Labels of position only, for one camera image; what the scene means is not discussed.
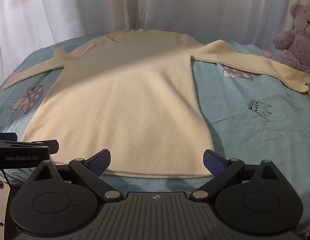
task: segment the silver screw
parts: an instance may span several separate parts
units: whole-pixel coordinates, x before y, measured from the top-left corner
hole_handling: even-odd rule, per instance
[[[197,190],[193,192],[193,196],[195,198],[206,198],[208,197],[208,193],[206,191],[203,190]]]
[[[118,198],[120,193],[117,190],[110,190],[105,193],[106,198]]]

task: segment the teddy bear's head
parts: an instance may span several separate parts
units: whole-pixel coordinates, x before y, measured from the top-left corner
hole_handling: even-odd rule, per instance
[[[295,30],[310,37],[310,5],[294,4],[290,8]]]

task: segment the white floor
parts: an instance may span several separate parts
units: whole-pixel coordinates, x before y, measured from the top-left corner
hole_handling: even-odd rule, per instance
[[[5,184],[3,189],[0,189],[0,222],[4,224],[6,205],[9,194],[9,186]],[[4,240],[4,227],[0,227],[0,240]]]

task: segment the triangular cutout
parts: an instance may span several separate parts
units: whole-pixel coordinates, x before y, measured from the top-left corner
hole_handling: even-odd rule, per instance
[[[263,173],[262,173],[262,175],[261,175],[261,178],[262,178],[262,179],[273,179],[273,180],[278,180],[278,178],[277,178],[275,172],[272,170],[271,167],[268,167],[268,166],[266,166],[266,167],[264,168],[264,171],[263,171]]]
[[[52,179],[53,176],[47,166],[44,166],[36,176],[35,180]]]

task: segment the teddy bear's ear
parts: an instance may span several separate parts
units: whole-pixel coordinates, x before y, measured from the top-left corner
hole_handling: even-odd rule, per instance
[[[289,9],[289,12],[291,14],[291,16],[293,17],[293,19],[295,19],[298,9],[301,7],[302,5],[296,3],[294,5],[291,6],[291,8]]]

